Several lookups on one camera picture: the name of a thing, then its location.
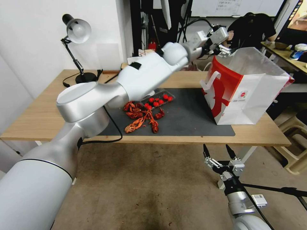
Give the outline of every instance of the stool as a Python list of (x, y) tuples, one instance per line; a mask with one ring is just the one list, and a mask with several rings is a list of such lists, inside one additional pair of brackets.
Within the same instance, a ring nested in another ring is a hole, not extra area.
[(290, 173), (297, 175), (307, 168), (307, 110), (282, 123), (279, 128), (291, 141), (289, 147), (274, 147), (287, 163), (283, 167)]

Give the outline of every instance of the cherry tomato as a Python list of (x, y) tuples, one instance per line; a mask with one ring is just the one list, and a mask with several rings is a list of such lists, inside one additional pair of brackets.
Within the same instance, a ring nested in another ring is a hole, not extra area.
[(154, 106), (154, 107), (159, 106), (159, 102), (154, 102), (154, 103), (153, 103), (153, 106)]

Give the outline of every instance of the red and white bag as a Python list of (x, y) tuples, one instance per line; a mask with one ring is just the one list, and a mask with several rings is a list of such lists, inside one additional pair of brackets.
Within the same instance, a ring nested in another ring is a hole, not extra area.
[(256, 48), (214, 56), (200, 84), (218, 125), (254, 125), (283, 87), (294, 79)]

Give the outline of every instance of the red crayfish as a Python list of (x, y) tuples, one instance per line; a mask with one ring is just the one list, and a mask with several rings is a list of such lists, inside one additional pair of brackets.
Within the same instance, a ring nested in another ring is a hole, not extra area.
[(161, 109), (161, 107), (160, 107), (160, 112), (158, 112), (158, 113), (154, 116), (154, 118), (155, 118), (156, 120), (159, 120), (159, 119), (161, 119), (162, 117), (164, 117), (164, 115), (165, 115), (164, 110)]
[(145, 121), (145, 117), (141, 117), (141, 118), (135, 120), (134, 122), (132, 122), (130, 125), (128, 125), (125, 128), (125, 132), (126, 133), (131, 133), (134, 130), (140, 128), (142, 126), (142, 124), (144, 123), (144, 121)]
[(144, 121), (146, 119), (149, 119), (149, 124), (151, 124), (151, 130), (153, 133), (157, 133), (159, 128), (158, 128), (158, 122), (155, 119), (161, 119), (164, 116), (164, 111), (163, 109), (160, 108), (160, 112), (157, 113), (155, 116), (153, 116), (153, 113), (151, 110), (148, 110), (146, 108), (144, 108), (142, 106), (142, 104), (137, 103), (136, 105), (133, 104), (133, 102), (128, 102), (125, 106), (124, 106), (124, 111), (130, 111), (130, 112), (126, 112), (126, 114), (132, 118), (138, 118), (137, 120), (135, 120), (134, 122), (132, 122), (130, 125), (128, 125), (125, 128), (125, 132), (126, 133), (131, 133), (134, 130), (140, 128), (142, 126), (142, 124), (144, 123)]

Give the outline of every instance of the monitor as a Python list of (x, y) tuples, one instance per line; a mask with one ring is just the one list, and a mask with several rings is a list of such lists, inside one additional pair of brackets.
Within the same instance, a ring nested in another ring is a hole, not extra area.
[(307, 43), (307, 0), (297, 2), (275, 41), (289, 45)]

